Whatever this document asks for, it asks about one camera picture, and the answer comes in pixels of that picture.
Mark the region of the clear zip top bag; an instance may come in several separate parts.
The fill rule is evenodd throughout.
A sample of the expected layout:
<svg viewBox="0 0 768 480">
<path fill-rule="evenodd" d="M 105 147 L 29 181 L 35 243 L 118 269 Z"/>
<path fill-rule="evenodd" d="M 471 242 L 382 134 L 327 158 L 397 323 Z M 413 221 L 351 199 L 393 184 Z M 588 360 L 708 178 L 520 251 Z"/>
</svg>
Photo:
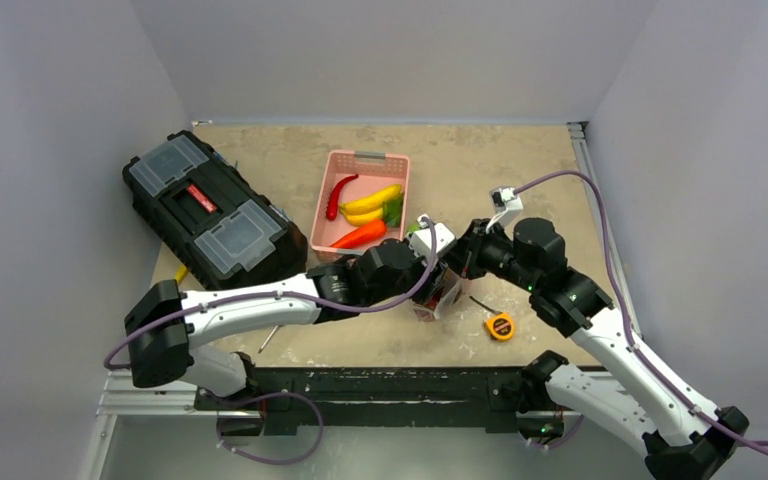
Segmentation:
<svg viewBox="0 0 768 480">
<path fill-rule="evenodd" d="M 464 280 L 451 269 L 444 268 L 435 280 L 430 296 L 423 303 L 411 303 L 412 311 L 423 322 L 441 320 L 459 301 L 464 290 Z"/>
</svg>

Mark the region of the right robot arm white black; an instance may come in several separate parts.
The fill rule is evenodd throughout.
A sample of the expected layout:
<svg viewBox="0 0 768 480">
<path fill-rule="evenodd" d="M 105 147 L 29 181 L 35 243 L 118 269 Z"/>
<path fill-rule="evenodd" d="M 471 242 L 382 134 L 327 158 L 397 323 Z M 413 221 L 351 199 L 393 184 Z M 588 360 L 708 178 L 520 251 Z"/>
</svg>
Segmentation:
<svg viewBox="0 0 768 480">
<path fill-rule="evenodd" d="M 551 221 L 526 218 L 507 235 L 475 220 L 444 260 L 466 279 L 491 273 L 527 291 L 537 317 L 612 376 L 594 380 L 546 351 L 523 371 L 525 404 L 552 401 L 578 411 L 630 446 L 656 479 L 709 479 L 733 455 L 737 443 L 721 430 L 743 434 L 748 418 L 699 394 L 636 333 L 627 333 L 611 297 L 569 266 L 565 240 Z"/>
</svg>

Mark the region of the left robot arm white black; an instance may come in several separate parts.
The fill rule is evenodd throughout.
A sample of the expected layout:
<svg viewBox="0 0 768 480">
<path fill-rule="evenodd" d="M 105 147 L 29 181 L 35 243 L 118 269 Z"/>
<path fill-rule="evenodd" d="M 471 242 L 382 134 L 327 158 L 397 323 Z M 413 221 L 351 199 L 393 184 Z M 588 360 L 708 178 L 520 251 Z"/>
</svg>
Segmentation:
<svg viewBox="0 0 768 480">
<path fill-rule="evenodd" d="M 249 356 L 212 348 L 219 339 L 273 326 L 315 325 L 377 313 L 430 290 L 451 241 L 428 231 L 386 240 L 277 282 L 217 291 L 182 291 L 173 280 L 153 285 L 126 316 L 125 343 L 137 388 L 186 381 L 232 408 L 257 399 Z"/>
</svg>

